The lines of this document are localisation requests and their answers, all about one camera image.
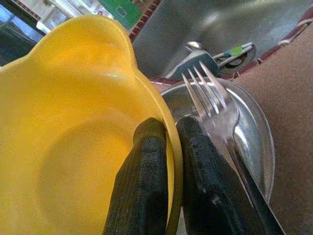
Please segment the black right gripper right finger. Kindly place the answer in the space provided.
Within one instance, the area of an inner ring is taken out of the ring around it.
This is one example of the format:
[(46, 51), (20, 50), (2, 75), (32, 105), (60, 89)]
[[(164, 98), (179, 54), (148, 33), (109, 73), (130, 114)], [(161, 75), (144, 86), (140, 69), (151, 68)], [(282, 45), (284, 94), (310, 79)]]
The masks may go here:
[(183, 156), (183, 215), (189, 235), (264, 235), (240, 179), (193, 117), (177, 123)]

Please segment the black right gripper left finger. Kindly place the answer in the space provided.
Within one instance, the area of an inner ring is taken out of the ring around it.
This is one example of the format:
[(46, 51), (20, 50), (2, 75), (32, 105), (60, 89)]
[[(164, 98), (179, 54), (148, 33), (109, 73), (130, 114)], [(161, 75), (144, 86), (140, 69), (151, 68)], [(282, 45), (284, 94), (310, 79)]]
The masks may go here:
[(105, 235), (163, 235), (168, 215), (166, 130), (151, 117), (136, 128), (119, 169), (103, 229)]

